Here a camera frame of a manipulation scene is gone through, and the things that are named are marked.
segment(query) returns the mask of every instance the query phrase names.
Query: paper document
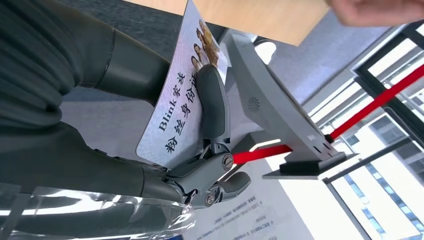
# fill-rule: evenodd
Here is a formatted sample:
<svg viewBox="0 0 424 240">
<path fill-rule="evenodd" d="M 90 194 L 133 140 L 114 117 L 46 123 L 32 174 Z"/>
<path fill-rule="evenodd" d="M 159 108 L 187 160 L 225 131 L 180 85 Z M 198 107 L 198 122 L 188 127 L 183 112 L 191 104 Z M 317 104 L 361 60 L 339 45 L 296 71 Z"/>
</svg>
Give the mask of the paper document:
<svg viewBox="0 0 424 240">
<path fill-rule="evenodd" d="M 202 151 L 196 77 L 207 64 L 215 65 L 225 81 L 227 59 L 188 0 L 165 84 L 137 146 L 139 157 L 172 169 Z"/>
</svg>

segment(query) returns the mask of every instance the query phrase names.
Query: wooden table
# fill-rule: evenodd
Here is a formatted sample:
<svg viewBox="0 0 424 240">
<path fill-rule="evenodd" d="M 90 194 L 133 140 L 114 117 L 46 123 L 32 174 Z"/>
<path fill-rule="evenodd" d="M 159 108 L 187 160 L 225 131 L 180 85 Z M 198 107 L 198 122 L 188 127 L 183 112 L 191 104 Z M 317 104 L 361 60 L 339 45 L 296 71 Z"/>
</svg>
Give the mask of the wooden table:
<svg viewBox="0 0 424 240">
<path fill-rule="evenodd" d="M 187 0 L 126 0 L 183 15 Z M 327 13 L 324 0 L 194 0 L 206 22 L 298 46 Z"/>
</svg>

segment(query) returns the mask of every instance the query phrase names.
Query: screw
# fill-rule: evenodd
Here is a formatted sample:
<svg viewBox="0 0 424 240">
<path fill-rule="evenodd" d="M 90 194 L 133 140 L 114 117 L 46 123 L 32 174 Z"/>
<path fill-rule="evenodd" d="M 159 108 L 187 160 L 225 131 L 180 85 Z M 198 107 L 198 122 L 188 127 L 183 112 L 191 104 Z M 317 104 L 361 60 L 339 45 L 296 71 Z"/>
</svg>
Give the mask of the screw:
<svg viewBox="0 0 424 240">
<path fill-rule="evenodd" d="M 214 204 L 214 202 L 215 202 L 215 196 L 211 192 L 208 193 L 206 196 L 206 201 L 205 201 L 206 206 L 210 207 L 212 206 L 212 204 Z"/>
<path fill-rule="evenodd" d="M 234 162 L 233 156 L 231 156 L 230 154 L 227 154 L 222 160 L 222 167 L 224 168 L 225 171 L 228 171 L 233 166 L 233 162 Z"/>
</svg>

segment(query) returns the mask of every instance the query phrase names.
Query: robotic hand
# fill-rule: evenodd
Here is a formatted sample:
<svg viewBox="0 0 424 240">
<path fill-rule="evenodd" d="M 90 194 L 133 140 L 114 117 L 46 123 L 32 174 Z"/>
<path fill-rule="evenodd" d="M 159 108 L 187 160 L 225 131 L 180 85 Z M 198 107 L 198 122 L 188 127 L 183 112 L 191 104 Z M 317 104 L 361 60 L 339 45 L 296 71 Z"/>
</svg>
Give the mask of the robotic hand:
<svg viewBox="0 0 424 240">
<path fill-rule="evenodd" d="M 237 172 L 227 181 L 217 181 L 233 166 L 230 153 L 230 110 L 218 70 L 206 65 L 197 74 L 197 91 L 203 107 L 201 133 L 203 153 L 166 174 L 166 181 L 185 196 L 194 208 L 207 208 L 230 200 L 244 191 L 251 180 Z"/>
<path fill-rule="evenodd" d="M 33 197 L 40 187 L 52 191 L 44 193 L 48 196 L 65 189 L 96 193 L 87 194 L 93 201 L 132 196 L 195 209 L 232 199 L 247 188 L 250 178 L 244 172 L 218 181 L 230 170 L 233 158 L 228 146 L 228 102 L 215 67 L 207 65 L 197 76 L 206 147 L 202 154 L 187 156 L 186 162 L 164 172 L 91 149 L 75 128 L 60 121 L 59 107 L 62 96 L 76 86 L 155 105 L 168 61 L 55 0 L 3 0 L 0 21 L 0 239 L 8 239 L 13 231 L 78 238 L 117 236 L 160 232 L 168 224 L 161 220 L 166 218 L 163 209 L 142 212 L 152 220 L 140 223 L 131 219 L 142 209 L 126 206 L 109 207 L 100 219 L 95 217 L 98 212 L 87 211 L 45 214 L 34 221 L 23 213 L 30 205 L 40 206 L 41 200 L 34 202 Z M 17 195 L 4 197 L 8 196 L 4 188 L 10 186 L 18 189 Z M 45 201 L 44 205 L 60 207 Z"/>
</svg>

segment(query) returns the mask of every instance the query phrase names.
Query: transparent plastic film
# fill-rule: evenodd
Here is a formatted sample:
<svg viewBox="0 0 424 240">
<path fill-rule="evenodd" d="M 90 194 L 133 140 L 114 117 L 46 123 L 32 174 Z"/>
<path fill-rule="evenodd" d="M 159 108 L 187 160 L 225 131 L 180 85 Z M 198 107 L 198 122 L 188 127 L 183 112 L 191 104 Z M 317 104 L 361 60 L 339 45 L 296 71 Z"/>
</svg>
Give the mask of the transparent plastic film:
<svg viewBox="0 0 424 240">
<path fill-rule="evenodd" d="M 195 225 L 191 206 L 162 199 L 46 187 L 0 193 L 8 240 L 162 240 Z"/>
</svg>

